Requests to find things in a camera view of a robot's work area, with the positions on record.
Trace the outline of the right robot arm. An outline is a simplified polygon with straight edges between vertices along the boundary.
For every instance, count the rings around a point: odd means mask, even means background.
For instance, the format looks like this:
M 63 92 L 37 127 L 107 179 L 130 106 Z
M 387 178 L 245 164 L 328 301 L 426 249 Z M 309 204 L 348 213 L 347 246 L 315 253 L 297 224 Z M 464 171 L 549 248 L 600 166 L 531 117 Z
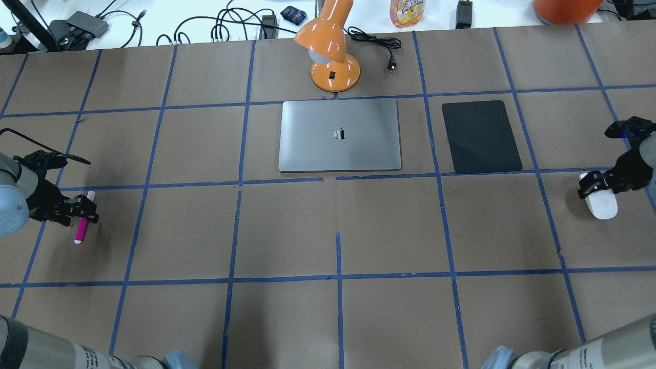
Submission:
M 591 342 L 553 353 L 517 355 L 499 346 L 483 368 L 654 368 L 654 315 L 641 318 Z

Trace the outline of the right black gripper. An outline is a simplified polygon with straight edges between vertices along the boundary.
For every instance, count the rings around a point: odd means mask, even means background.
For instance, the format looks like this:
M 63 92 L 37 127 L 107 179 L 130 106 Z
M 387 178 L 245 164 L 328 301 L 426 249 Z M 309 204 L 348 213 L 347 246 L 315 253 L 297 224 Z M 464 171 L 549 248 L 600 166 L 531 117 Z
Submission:
M 588 173 L 587 182 L 579 183 L 577 194 L 580 199 L 615 197 L 619 192 L 644 189 L 652 177 L 653 167 L 642 158 L 640 151 L 628 150 L 619 156 L 611 170 Z

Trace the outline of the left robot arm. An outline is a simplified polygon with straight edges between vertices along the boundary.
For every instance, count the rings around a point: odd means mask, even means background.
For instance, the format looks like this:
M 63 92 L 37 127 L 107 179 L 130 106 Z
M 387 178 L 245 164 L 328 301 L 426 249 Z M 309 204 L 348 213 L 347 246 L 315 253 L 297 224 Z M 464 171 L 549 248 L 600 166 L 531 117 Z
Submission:
M 45 183 L 45 177 L 2 154 L 3 237 L 23 228 L 33 210 L 28 199 Z M 171 351 L 164 359 L 151 356 L 122 359 L 2 316 L 2 368 L 196 367 L 190 357 L 179 350 Z

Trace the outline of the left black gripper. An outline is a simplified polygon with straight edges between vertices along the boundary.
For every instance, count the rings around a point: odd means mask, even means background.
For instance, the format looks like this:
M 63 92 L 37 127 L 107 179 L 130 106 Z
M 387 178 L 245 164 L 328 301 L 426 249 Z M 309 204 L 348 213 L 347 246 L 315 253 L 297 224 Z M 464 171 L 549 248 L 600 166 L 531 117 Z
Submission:
M 56 222 L 69 227 L 72 217 L 86 219 L 96 224 L 99 215 L 97 205 L 85 195 L 74 198 L 64 196 L 59 188 L 46 178 L 38 178 L 34 191 L 26 199 L 30 219 L 39 222 Z

